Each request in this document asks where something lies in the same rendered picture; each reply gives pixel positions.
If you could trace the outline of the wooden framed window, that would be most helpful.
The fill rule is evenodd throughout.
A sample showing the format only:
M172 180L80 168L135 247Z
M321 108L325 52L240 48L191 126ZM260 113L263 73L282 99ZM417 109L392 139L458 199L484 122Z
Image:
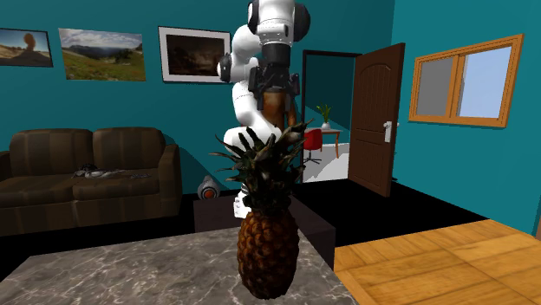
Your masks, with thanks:
M506 127L524 37L518 34L416 58L409 119Z

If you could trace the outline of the green hills wall picture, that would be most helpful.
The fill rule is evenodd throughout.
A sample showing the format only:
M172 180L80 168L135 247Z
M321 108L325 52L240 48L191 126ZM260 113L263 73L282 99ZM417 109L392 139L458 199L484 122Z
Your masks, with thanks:
M59 28L67 80L145 81L142 34Z

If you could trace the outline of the brown cylinder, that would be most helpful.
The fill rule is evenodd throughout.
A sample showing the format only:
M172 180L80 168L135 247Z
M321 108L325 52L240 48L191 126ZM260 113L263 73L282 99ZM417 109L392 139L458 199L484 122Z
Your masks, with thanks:
M295 99L285 91L272 89L264 92L263 116L282 132L297 123Z

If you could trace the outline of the white round orange-eyed object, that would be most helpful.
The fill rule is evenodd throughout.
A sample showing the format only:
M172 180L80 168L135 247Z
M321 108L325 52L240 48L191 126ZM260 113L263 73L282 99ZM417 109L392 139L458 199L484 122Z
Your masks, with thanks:
M211 175L206 175L198 187L199 199L217 198L220 195L220 188Z

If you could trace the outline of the grey black item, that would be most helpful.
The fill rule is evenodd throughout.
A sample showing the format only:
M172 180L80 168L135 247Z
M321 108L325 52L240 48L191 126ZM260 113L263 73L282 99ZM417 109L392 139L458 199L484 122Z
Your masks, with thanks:
M82 165L72 176L72 178L112 178L117 174L129 174L129 178L150 178L148 173L130 173L129 170L122 169L104 169L94 164Z

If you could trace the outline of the red office chair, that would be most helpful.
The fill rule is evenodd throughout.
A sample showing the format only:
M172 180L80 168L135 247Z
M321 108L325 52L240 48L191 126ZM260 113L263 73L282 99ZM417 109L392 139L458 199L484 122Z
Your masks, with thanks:
M314 162L320 164L321 159L315 159L312 157L311 152L321 149L323 147L323 134L320 128L311 129L304 134L305 141L303 143L303 149L309 152L308 157L304 162Z

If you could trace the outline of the dark white-framed wall picture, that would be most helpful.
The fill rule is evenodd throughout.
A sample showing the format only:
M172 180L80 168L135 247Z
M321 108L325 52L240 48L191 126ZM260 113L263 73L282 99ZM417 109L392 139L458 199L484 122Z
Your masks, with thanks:
M231 52L226 31L159 26L163 82L222 83L217 65Z

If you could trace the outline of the brown wooden door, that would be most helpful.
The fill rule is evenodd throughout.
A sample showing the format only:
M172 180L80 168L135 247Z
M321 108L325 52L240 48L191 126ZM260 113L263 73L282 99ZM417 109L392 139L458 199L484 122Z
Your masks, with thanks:
M405 44L355 58L348 179L390 195Z

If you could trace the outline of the brown pineapple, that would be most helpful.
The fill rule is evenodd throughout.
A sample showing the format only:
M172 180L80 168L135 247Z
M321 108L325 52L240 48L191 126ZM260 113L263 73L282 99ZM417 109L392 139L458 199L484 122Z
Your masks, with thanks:
M266 141L248 127L251 140L240 135L241 148L224 143L232 154L220 154L231 159L238 171L229 180L247 188L243 203L251 212L238 232L238 272L243 285L258 299L285 295L296 273L298 226L289 206L292 186L305 167L290 162L303 150L307 125L300 122Z

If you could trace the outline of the wooden table with plant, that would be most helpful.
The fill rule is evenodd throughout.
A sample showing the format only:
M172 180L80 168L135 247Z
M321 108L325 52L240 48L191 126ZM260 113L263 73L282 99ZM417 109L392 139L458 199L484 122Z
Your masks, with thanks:
M338 140L339 140L339 136L340 136L341 131L336 130L336 129L332 129L330 127L329 113L330 113L331 108L327 104L321 104L320 106L317 106L316 108L320 111L320 113L321 113L321 115L323 117L323 123L322 123L322 126L321 126L322 133L323 134L334 134L335 135L336 157L339 157Z

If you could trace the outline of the desert rock wall picture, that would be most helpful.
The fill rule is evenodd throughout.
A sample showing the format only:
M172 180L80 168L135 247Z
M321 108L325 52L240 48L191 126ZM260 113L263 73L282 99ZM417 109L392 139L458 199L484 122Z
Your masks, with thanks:
M0 28L0 66L52 68L48 32Z

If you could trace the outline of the brown sofa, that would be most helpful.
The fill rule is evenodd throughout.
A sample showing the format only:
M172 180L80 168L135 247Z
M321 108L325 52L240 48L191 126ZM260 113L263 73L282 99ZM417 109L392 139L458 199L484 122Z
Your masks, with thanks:
M150 178L72 178L84 164ZM179 147L154 127L16 133L0 152L0 236L170 217L179 212Z

